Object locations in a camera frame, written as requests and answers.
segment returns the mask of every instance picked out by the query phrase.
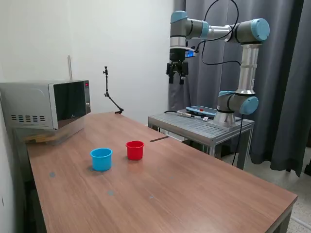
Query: tiled floor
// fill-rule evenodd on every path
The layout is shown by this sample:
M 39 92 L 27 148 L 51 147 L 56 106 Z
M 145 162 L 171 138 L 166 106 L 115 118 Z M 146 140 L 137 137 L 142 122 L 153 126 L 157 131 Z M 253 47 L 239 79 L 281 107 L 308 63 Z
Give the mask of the tiled floor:
M 232 162 L 233 156 L 224 158 L 225 162 Z M 304 165 L 310 162 L 311 148 L 306 148 Z M 297 177 L 294 171 L 273 171 L 270 169 L 269 162 L 263 162 L 260 165 L 255 165 L 248 160 L 246 171 L 264 179 L 275 183 L 298 195 L 298 201 L 294 205 L 292 215 L 296 218 L 311 225 L 311 176 L 301 173 Z M 311 233 L 310 230 L 291 220 L 288 228 L 288 233 Z

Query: black cable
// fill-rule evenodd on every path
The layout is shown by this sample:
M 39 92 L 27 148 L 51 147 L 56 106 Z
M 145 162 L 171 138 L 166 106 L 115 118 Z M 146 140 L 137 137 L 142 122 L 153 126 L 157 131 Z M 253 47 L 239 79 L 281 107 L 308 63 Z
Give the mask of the black cable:
M 209 10 L 211 9 L 211 7 L 216 3 L 218 2 L 219 0 L 215 0 L 210 6 L 209 8 L 207 9 L 206 13 L 205 13 L 205 16 L 204 16 L 204 21 L 206 21 L 206 17 L 207 17 L 207 14 L 209 12 Z M 203 45 L 203 49 L 202 49 L 202 54 L 201 54 L 201 60 L 202 62 L 205 64 L 205 65 L 208 65 L 208 66 L 213 66 L 213 65 L 220 65 L 220 64 L 224 64 L 224 63 L 229 63 L 229 62 L 235 62 L 235 63 L 238 63 L 239 65 L 241 65 L 241 63 L 239 61 L 233 61 L 233 60 L 230 60 L 230 61 L 226 61 L 226 62 L 219 62 L 219 63 L 207 63 L 203 60 L 203 53 L 204 53 L 204 49 L 205 49 L 205 43 L 208 42 L 208 41 L 214 41 L 214 40 L 219 40 L 221 38 L 224 38 L 226 37 L 227 35 L 229 35 L 230 33 L 232 33 L 232 31 L 234 30 L 235 26 L 237 25 L 238 23 L 238 20 L 239 20 L 239 8 L 238 8 L 238 5 L 236 4 L 236 2 L 234 0 L 230 0 L 231 2 L 233 2 L 233 4 L 235 5 L 236 9 L 237 9 L 237 19 L 235 20 L 235 23 L 234 23 L 234 26 L 233 28 L 231 28 L 231 30 L 226 34 L 226 35 L 223 35 L 219 38 L 215 38 L 215 39 L 211 39 L 211 40 L 203 40 L 201 41 L 197 47 L 196 47 L 196 51 L 198 52 L 199 51 L 199 46 L 204 43 Z
M 237 155 L 237 152 L 238 152 L 238 149 L 239 149 L 239 145 L 240 145 L 240 138 L 241 138 L 241 133 L 242 133 L 243 117 L 244 117 L 244 115 L 242 115 L 242 117 L 241 117 L 240 133 L 239 133 L 239 138 L 238 138 L 237 147 L 235 147 L 235 152 L 234 152 L 234 157 L 233 157 L 232 165 L 234 164 L 235 156 Z
M 177 111 L 168 110 L 168 111 L 165 111 L 164 113 L 177 113 Z
M 121 108 L 121 107 L 119 107 L 119 106 L 117 105 L 117 103 L 115 103 L 115 102 L 113 101 L 113 99 L 110 97 L 109 92 L 108 92 L 108 69 L 107 69 L 107 67 L 105 67 L 105 71 L 103 71 L 103 74 L 106 75 L 106 93 L 105 93 L 104 95 L 105 95 L 105 97 L 108 97 L 108 98 L 115 104 L 115 106 L 119 109 L 118 111 L 115 112 L 115 114 L 122 114 L 122 112 L 124 111 L 124 109 Z

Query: gray curtain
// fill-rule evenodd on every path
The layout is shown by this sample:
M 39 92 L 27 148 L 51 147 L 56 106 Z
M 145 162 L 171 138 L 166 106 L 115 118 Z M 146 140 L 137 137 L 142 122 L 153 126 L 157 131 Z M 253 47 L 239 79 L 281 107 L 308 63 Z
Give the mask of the gray curtain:
M 182 9 L 175 0 L 175 9 Z M 203 19 L 214 0 L 187 1 L 190 18 Z M 255 121 L 251 159 L 255 164 L 271 161 L 271 169 L 292 169 L 299 176 L 311 126 L 311 1 L 303 0 L 236 0 L 239 22 L 265 18 L 271 33 L 261 46 L 254 90 L 259 107 L 248 119 Z M 229 0 L 218 1 L 210 10 L 210 25 L 233 24 L 236 9 Z M 200 40 L 190 40 L 196 46 Z M 209 63 L 238 60 L 240 45 L 213 41 L 206 43 L 204 60 Z M 236 63 L 207 66 L 201 56 L 189 60 L 185 84 L 178 77 L 169 87 L 172 110 L 202 105 L 216 108 L 221 90 L 236 90 L 240 68 Z

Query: flexible arm mount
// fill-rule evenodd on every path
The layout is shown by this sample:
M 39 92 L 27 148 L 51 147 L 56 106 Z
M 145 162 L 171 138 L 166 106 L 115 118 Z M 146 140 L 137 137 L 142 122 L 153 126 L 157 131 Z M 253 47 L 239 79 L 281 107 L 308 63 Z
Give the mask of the flexible arm mount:
M 106 93 L 105 93 L 104 95 L 105 95 L 105 97 L 108 97 L 108 98 L 114 103 L 114 105 L 119 109 L 119 111 L 116 111 L 115 114 L 122 114 L 122 112 L 124 111 L 124 109 L 121 108 L 121 107 L 119 107 L 119 106 L 117 105 L 117 103 L 115 103 L 115 102 L 113 101 L 113 99 L 110 97 L 110 95 L 109 95 L 109 93 L 108 93 L 108 69 L 107 69 L 107 67 L 105 67 L 105 71 L 103 71 L 103 74 L 106 75 Z

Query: blue joint cap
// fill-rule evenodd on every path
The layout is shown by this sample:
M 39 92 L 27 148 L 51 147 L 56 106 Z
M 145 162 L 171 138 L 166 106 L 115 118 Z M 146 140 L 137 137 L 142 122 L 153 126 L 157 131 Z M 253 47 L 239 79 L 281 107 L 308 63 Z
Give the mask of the blue joint cap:
M 202 32 L 200 38 L 207 38 L 209 25 L 207 22 L 202 20 Z
M 244 115 L 252 114 L 258 107 L 258 98 L 255 96 L 247 98 L 240 107 L 240 113 Z
M 235 91 L 221 91 L 219 92 L 218 97 L 228 95 L 228 94 L 233 94 L 233 93 L 235 93 Z
M 258 41 L 265 41 L 270 34 L 269 23 L 264 18 L 256 18 L 251 22 L 251 32 Z
M 171 15 L 171 23 L 175 23 L 182 19 L 188 18 L 187 12 L 185 11 L 174 11 Z

